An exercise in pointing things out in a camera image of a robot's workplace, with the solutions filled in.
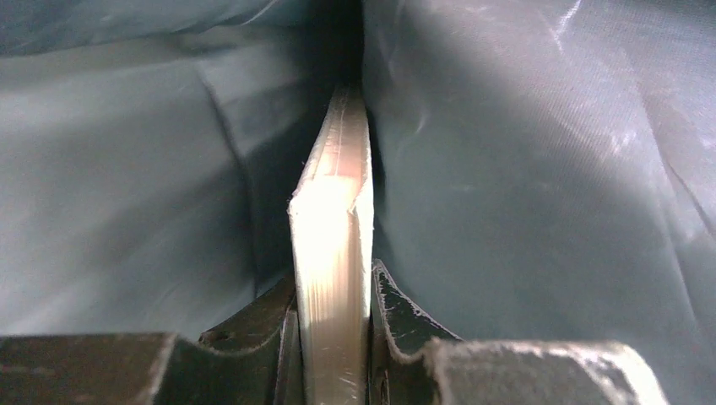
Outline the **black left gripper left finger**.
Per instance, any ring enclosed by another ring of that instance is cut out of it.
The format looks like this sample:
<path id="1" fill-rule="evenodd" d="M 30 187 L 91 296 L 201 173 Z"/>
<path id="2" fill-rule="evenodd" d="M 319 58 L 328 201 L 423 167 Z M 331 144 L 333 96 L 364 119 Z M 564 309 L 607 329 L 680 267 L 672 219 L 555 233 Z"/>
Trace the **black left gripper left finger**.
<path id="1" fill-rule="evenodd" d="M 301 404 L 295 282 L 198 341 L 175 333 L 3 337 L 4 404 Z"/>

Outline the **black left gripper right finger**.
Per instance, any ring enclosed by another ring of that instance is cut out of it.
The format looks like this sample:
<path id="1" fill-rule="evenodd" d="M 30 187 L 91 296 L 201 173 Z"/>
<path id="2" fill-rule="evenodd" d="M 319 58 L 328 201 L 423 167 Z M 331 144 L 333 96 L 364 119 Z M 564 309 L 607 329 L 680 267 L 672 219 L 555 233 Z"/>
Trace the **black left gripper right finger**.
<path id="1" fill-rule="evenodd" d="M 651 368 L 614 342 L 466 341 L 372 263 L 371 404 L 666 404 Z"/>

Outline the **silver foil booklet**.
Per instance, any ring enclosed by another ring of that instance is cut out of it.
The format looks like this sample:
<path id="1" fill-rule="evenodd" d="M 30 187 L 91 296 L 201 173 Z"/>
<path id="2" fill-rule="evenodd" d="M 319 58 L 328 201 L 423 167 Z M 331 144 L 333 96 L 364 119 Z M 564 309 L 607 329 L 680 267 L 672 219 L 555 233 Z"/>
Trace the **silver foil booklet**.
<path id="1" fill-rule="evenodd" d="M 288 210 L 308 404 L 366 402 L 370 175 L 364 103 L 338 88 Z"/>

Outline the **black fabric student bag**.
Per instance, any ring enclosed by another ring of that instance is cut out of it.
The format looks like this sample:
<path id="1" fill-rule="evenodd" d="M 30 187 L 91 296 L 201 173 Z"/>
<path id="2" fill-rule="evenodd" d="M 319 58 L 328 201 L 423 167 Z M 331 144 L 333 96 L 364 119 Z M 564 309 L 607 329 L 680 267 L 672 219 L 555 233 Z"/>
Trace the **black fabric student bag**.
<path id="1" fill-rule="evenodd" d="M 285 277 L 338 88 L 372 263 L 459 338 L 715 401 L 712 1 L 4 1 L 1 340 L 198 341 Z M 301 354 L 303 403 L 303 362 Z"/>

